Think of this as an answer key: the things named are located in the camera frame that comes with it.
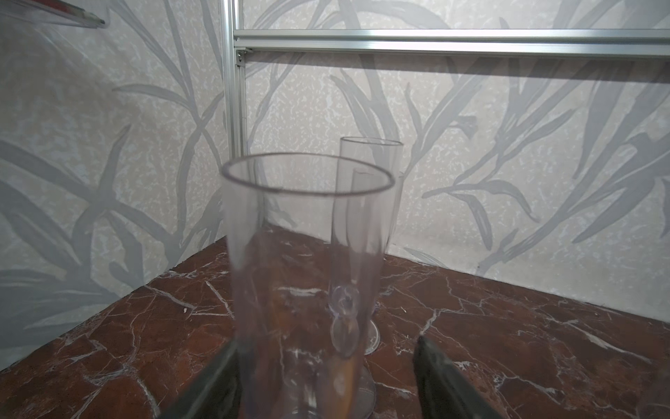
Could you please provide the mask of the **wine glass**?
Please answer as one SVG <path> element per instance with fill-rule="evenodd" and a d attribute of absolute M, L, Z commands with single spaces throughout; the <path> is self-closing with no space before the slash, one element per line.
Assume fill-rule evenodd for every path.
<path fill-rule="evenodd" d="M 333 221 L 333 237 L 340 244 L 349 245 L 353 251 L 380 251 L 383 257 L 388 249 L 399 212 L 403 174 L 401 157 L 403 144 L 399 141 L 370 137 L 345 136 L 340 138 L 340 157 L 365 162 L 384 169 L 395 178 L 392 190 L 384 192 L 377 201 L 354 197 L 338 207 Z M 345 180 L 338 190 L 358 192 L 367 187 L 380 186 L 383 182 L 371 169 L 342 169 Z M 365 355 L 372 354 L 380 345 L 380 331 L 372 321 L 372 312 L 367 326 Z"/>
<path fill-rule="evenodd" d="M 342 169 L 382 184 L 338 190 Z M 246 418 L 351 418 L 380 251 L 336 242 L 336 204 L 377 201 L 394 176 L 337 155 L 267 153 L 221 170 L 236 340 Z"/>

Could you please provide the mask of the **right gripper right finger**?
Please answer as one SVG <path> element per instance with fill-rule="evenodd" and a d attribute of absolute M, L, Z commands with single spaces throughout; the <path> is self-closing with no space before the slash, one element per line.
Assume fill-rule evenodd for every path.
<path fill-rule="evenodd" d="M 413 368 L 423 418 L 502 418 L 425 335 L 417 339 Z"/>

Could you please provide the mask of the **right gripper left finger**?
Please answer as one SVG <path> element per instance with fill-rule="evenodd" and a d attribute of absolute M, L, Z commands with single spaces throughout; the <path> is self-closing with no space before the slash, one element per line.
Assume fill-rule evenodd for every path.
<path fill-rule="evenodd" d="M 237 343 L 228 342 L 160 418 L 237 418 L 242 396 Z"/>

